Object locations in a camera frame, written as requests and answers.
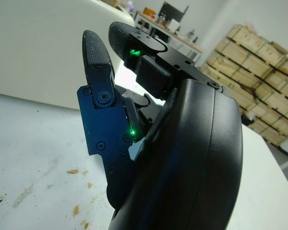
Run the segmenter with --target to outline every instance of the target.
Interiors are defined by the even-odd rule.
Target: white wall
[[[251,22],[258,34],[288,50],[288,0],[226,0],[200,41],[201,65],[234,24]]]
[[[199,43],[206,34],[215,19],[215,15],[227,0],[167,0],[169,4],[183,12],[189,6],[186,14],[182,18],[181,30],[182,35],[186,35],[192,29],[195,29],[195,35],[198,36]],[[137,10],[143,11],[148,7],[158,14],[164,0],[133,0]]]

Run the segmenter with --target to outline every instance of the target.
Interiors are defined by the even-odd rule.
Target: wood shaving
[[[88,173],[88,170],[85,170],[83,173],[82,173],[82,175],[86,175]]]
[[[73,169],[73,170],[67,171],[67,173],[69,173],[69,174],[76,174],[76,173],[78,173],[78,172],[79,172],[78,169]]]
[[[79,205],[77,205],[74,210],[73,210],[73,216],[75,217],[76,215],[78,215],[80,213],[79,211]]]

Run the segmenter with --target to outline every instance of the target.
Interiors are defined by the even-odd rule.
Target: white table surface
[[[134,79],[121,68],[116,82],[143,92]],[[264,140],[242,131],[242,180],[227,229],[288,230],[288,182]],[[73,169],[80,172],[67,173]],[[0,95],[0,230],[79,230],[84,222],[107,230],[106,186],[101,157],[87,153],[79,111]]]

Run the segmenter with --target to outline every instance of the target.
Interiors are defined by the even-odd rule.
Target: green led light
[[[141,54],[139,50],[136,51],[135,49],[131,49],[129,53],[130,53],[130,56],[136,56],[136,57],[139,57]]]

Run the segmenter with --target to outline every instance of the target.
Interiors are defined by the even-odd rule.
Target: screw
[[[102,71],[101,66],[94,66],[93,68],[94,68],[94,70],[95,70],[96,72],[101,72],[101,71]]]
[[[215,88],[216,90],[218,90],[220,88],[220,85],[213,80],[210,80],[207,84],[210,85],[211,87]]]
[[[111,96],[108,92],[106,91],[102,91],[98,94],[97,96],[97,100],[98,102],[100,102],[101,104],[106,104],[110,101]]]
[[[84,94],[84,95],[90,95],[91,93],[92,93],[92,91],[91,91],[90,88],[85,88],[85,89],[83,90],[83,94]]]
[[[113,172],[114,172],[114,167],[111,166],[111,167],[109,168],[109,173],[110,173],[110,174],[113,174]]]
[[[104,150],[106,148],[106,144],[104,143],[104,142],[99,142],[98,144],[97,144],[97,149],[99,150],[99,151],[102,151],[102,150]]]
[[[129,134],[125,134],[123,136],[123,140],[124,140],[124,142],[129,143],[130,141],[132,141],[132,138],[130,137]]]

